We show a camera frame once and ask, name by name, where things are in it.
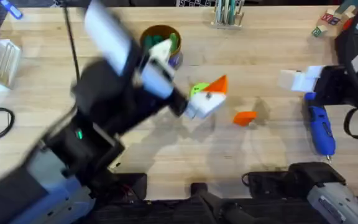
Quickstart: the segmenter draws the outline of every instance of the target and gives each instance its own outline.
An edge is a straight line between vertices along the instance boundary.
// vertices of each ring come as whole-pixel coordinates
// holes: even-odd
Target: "orange block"
[[[226,75],[223,75],[221,78],[217,79],[215,82],[212,82],[207,86],[203,91],[215,92],[215,93],[227,93],[227,78]]]
[[[258,112],[256,111],[243,111],[235,115],[233,119],[234,124],[240,126],[247,126],[251,121],[258,117]]]

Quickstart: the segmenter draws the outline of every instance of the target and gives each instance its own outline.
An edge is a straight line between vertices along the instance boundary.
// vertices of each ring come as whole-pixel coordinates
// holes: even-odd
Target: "green object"
[[[176,33],[171,33],[169,35],[169,39],[171,39],[171,41],[172,41],[171,53],[173,53],[178,48],[178,37],[177,37]]]
[[[162,42],[162,36],[161,35],[154,35],[153,36],[153,45],[159,44]]]
[[[150,35],[147,35],[144,39],[144,47],[146,48],[146,50],[150,50],[153,45],[153,38]]]
[[[190,96],[193,96],[194,94],[200,92],[201,90],[204,90],[207,86],[209,86],[209,83],[199,83],[193,86],[190,90]]]
[[[76,130],[75,131],[75,135],[77,136],[77,138],[79,139],[79,140],[81,140],[81,139],[83,139],[83,135],[82,135],[82,131],[80,130],[80,129],[78,129],[78,130]]]
[[[236,10],[236,2],[235,0],[230,0],[230,14],[229,14],[229,24],[233,25],[235,22],[235,11]]]

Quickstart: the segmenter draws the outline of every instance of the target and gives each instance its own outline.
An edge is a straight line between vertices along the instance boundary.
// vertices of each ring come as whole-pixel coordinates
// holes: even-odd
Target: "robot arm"
[[[86,11],[85,28],[104,58],[88,65],[71,89],[73,109],[0,179],[0,223],[71,223],[85,216],[120,194],[114,186],[122,180],[108,170],[124,151],[119,136],[166,106],[177,116],[204,118],[225,99],[212,93],[189,101],[172,83],[172,43],[143,53],[97,1]],[[136,73],[141,85],[133,82]]]

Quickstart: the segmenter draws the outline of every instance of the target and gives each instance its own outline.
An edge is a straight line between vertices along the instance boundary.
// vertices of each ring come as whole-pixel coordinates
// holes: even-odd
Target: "pen holder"
[[[179,32],[170,27],[170,26],[167,26],[167,25],[155,25],[155,26],[151,26],[149,28],[147,28],[143,34],[141,35],[140,37],[140,45],[145,47],[145,38],[147,36],[149,37],[154,37],[156,35],[159,35],[162,37],[162,40],[165,40],[165,39],[169,39],[170,38],[170,34],[174,33],[176,36],[177,36],[177,49],[174,50],[170,57],[169,57],[169,64],[177,69],[182,61],[183,61],[183,55],[182,53],[180,52],[180,49],[181,49],[181,36],[179,34]]]
[[[214,20],[211,22],[211,26],[217,29],[240,29],[241,22],[244,17],[244,12],[241,12],[242,6],[244,5],[245,0],[241,0],[239,3],[239,8],[237,12],[233,13],[232,21],[230,19],[231,9],[229,7],[220,6],[218,3],[223,1],[216,1],[215,8],[213,11]]]

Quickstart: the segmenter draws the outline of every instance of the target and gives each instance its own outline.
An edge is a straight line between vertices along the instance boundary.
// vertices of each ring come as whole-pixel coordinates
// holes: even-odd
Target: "gray metal part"
[[[66,178],[62,175],[64,168],[64,163],[55,153],[47,149],[36,152],[27,170],[42,187],[50,192],[65,181]]]
[[[83,187],[69,200],[62,201],[62,203],[58,204],[51,211],[45,211],[43,216],[34,220],[31,224],[67,224],[68,219],[73,217],[73,213],[85,213],[81,204],[87,203],[90,207],[93,207],[95,199],[89,196],[90,192],[89,188]],[[48,216],[48,213],[50,212],[53,212],[53,215]]]
[[[309,203],[331,224],[358,224],[358,199],[345,185],[324,183],[324,187],[314,186],[307,197]],[[327,207],[340,214],[341,222]]]

